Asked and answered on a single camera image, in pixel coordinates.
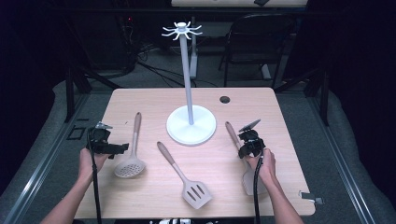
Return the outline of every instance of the person's left hand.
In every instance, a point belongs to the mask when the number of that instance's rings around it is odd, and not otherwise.
[[[108,154],[96,154],[94,153],[95,163],[97,172],[99,172],[105,160],[110,156]],[[83,148],[79,152],[79,170],[78,178],[89,178],[92,179],[92,157],[91,152],[87,148]]]

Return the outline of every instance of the slotted spoon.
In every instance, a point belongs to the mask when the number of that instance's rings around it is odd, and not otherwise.
[[[212,195],[204,183],[200,181],[190,181],[186,176],[183,175],[180,168],[178,168],[165,145],[162,142],[157,142],[157,146],[183,181],[184,187],[181,193],[183,198],[195,209],[198,209],[209,202],[212,199]]]
[[[233,130],[233,126],[229,121],[225,122],[225,127],[227,128],[228,133],[230,134],[231,138],[233,139],[233,142],[235,143],[236,147],[241,148],[241,143],[239,143],[238,138],[236,137],[236,133]],[[254,170],[251,169],[251,166],[248,164],[248,162],[244,159],[242,161],[245,164],[245,173],[242,176],[242,183],[245,187],[245,191],[247,192],[247,195],[253,195],[254,194]],[[262,183],[262,179],[259,177],[257,181],[257,193],[262,194],[266,191],[266,188],[264,184]]]
[[[142,114],[137,112],[134,117],[134,136],[132,140],[132,152],[128,160],[120,163],[114,170],[116,176],[122,178],[133,177],[140,174],[145,168],[146,164],[136,157],[137,136],[139,135],[140,123],[142,121]]]

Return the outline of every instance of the brown utensil handle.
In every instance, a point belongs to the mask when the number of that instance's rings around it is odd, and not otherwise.
[[[168,149],[162,142],[157,142],[158,149],[161,151],[163,156],[173,165],[175,163],[174,159],[172,158],[171,154],[169,153]]]
[[[134,133],[139,132],[141,122],[142,122],[142,114],[140,112],[137,112],[136,116],[134,117]]]
[[[228,133],[230,134],[231,138],[233,139],[233,142],[236,144],[237,147],[241,147],[241,144],[239,143],[238,138],[236,137],[236,133],[233,130],[233,125],[231,125],[230,122],[226,121],[225,122],[225,127],[227,128]]]

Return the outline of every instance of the human arm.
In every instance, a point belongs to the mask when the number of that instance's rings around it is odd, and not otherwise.
[[[276,160],[274,153],[272,153],[269,148],[266,148],[263,152],[263,156],[259,176],[270,195],[276,223],[303,223],[276,178]],[[245,158],[253,170],[256,169],[259,158],[252,158],[249,156],[246,156]]]
[[[95,163],[98,172],[103,167],[109,155],[95,154]],[[47,214],[41,221],[46,223],[72,223],[79,204],[84,197],[85,191],[92,182],[92,157],[87,148],[83,148],[79,153],[78,179],[64,198]]]

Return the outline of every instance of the table hole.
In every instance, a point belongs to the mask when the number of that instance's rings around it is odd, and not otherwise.
[[[230,103],[231,100],[230,100],[230,97],[228,97],[228,96],[221,96],[220,101],[224,104],[228,104],[228,103]]]

